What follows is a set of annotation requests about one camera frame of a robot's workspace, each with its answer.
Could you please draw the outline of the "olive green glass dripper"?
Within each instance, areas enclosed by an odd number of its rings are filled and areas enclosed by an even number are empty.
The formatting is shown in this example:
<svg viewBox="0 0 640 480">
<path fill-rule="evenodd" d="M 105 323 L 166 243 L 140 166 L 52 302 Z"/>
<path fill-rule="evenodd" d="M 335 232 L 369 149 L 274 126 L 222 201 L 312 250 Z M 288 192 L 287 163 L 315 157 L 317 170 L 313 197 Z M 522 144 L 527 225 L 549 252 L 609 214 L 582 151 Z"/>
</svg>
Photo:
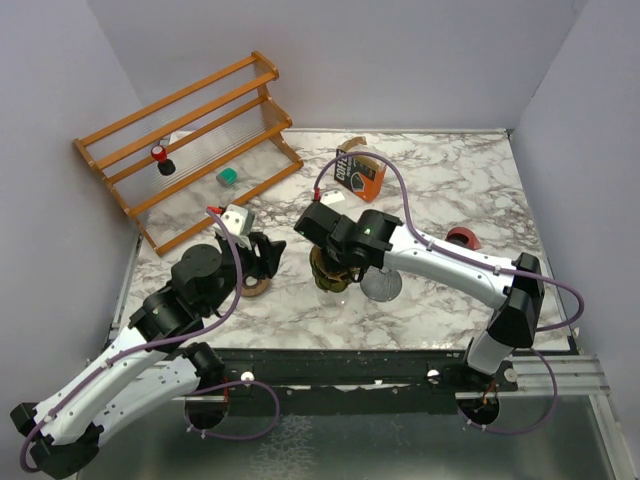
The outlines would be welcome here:
<svg viewBox="0 0 640 480">
<path fill-rule="evenodd" d="M 351 282 L 343 282 L 343 281 L 332 281 L 330 279 L 316 276 L 314 271 L 312 270 L 312 266 L 311 266 L 311 271 L 312 271 L 312 275 L 313 275 L 316 286 L 322 291 L 332 291 L 332 292 L 341 292 L 347 289 L 347 287 L 351 284 L 360 283 L 364 277 L 364 274 L 366 273 L 364 269 L 359 268 L 358 278 L 356 279 L 355 282 L 351 283 Z"/>
</svg>

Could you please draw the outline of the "brown paper coffee filter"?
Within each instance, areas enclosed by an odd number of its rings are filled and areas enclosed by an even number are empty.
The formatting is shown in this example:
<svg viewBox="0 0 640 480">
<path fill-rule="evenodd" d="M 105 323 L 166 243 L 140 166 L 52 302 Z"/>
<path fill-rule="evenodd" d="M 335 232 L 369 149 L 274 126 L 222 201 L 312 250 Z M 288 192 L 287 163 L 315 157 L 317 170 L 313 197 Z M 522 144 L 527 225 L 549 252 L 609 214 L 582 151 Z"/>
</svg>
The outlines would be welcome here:
<svg viewBox="0 0 640 480">
<path fill-rule="evenodd" d="M 316 276 L 332 281 L 355 282 L 359 275 L 358 267 L 347 267 L 333 259 L 327 252 L 314 247 L 310 253 L 310 264 Z"/>
</svg>

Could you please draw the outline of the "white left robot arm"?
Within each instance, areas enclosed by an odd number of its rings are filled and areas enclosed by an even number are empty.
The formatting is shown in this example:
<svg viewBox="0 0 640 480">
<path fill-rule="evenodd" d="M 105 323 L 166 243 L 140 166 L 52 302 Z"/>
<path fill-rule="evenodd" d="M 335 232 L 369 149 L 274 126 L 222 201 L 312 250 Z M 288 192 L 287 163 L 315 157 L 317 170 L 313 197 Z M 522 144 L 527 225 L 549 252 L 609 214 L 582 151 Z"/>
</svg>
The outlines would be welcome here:
<svg viewBox="0 0 640 480">
<path fill-rule="evenodd" d="M 244 281 L 271 279 L 286 248 L 261 232 L 221 230 L 217 244 L 189 247 L 168 282 L 148 296 L 113 342 L 69 384 L 10 414 L 25 440 L 27 473 L 65 479 L 90 463 L 124 426 L 184 394 L 210 394 L 225 385 L 225 366 L 196 337 L 204 321 L 222 325 L 241 298 Z"/>
</svg>

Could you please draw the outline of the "grey carafe with red lid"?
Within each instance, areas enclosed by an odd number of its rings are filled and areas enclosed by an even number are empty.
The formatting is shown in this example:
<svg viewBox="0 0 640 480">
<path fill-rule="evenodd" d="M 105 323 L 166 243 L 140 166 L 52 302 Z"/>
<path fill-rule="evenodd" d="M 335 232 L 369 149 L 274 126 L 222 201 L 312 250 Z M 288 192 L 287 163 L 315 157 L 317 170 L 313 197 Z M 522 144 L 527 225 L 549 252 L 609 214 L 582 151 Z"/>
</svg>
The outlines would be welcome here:
<svg viewBox="0 0 640 480">
<path fill-rule="evenodd" d="M 473 231 L 466 227 L 454 227 L 446 235 L 445 241 L 463 248 L 477 251 L 482 245 Z"/>
</svg>

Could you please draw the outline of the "round wooden dripper base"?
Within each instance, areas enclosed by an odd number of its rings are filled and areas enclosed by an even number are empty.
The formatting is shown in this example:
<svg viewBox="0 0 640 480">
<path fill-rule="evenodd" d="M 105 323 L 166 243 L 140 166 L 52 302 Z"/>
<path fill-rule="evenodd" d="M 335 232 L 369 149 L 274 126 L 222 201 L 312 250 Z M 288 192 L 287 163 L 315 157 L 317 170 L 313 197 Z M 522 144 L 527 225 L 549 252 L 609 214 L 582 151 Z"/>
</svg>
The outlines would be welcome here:
<svg viewBox="0 0 640 480">
<path fill-rule="evenodd" d="M 243 280 L 241 295 L 244 298 L 258 297 L 266 292 L 270 286 L 270 279 L 257 279 L 255 277 L 246 277 Z"/>
</svg>

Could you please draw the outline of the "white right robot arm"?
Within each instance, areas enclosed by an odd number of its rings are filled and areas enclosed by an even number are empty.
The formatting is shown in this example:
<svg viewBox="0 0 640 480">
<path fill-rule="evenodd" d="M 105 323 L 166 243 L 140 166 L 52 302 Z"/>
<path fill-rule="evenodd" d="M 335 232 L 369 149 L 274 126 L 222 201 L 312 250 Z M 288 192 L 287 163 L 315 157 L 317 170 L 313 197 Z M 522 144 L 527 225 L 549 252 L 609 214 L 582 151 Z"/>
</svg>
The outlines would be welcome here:
<svg viewBox="0 0 640 480">
<path fill-rule="evenodd" d="M 461 383 L 481 391 L 516 349 L 533 345 L 544 300 L 540 261 L 483 255 L 411 229 L 401 219 L 369 209 L 356 221 L 312 202 L 294 230 L 321 252 L 326 271 L 343 281 L 364 279 L 367 270 L 406 272 L 442 283 L 493 310 L 482 333 L 471 341 L 459 367 Z"/>
</svg>

